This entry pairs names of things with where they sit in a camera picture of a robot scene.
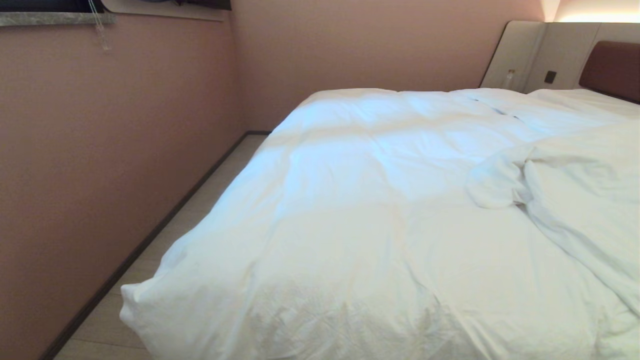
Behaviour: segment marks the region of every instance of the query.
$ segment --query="headboard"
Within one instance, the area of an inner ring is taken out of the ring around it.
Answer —
[[[640,44],[597,43],[582,70],[580,86],[640,103]]]

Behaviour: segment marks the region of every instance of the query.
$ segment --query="pink wall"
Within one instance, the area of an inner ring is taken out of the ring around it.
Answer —
[[[229,22],[0,28],[0,359],[36,359],[241,136]]]
[[[640,22],[640,0],[561,0],[556,21]]]
[[[477,87],[510,20],[541,0],[235,0],[244,116],[273,129],[318,90]]]

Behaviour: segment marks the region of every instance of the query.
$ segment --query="white duvet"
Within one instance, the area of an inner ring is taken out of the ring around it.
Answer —
[[[617,290],[520,208],[466,192],[496,152],[637,120],[539,95],[314,94],[122,287],[121,319],[167,360],[637,359]]]

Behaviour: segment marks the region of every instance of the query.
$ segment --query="bed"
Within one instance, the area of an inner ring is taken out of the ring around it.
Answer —
[[[637,359],[639,119],[587,89],[316,93],[120,317],[166,360]]]

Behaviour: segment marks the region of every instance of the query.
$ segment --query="window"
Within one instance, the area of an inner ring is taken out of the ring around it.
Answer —
[[[96,12],[104,12],[100,0],[0,0],[0,12],[90,13],[91,1]]]

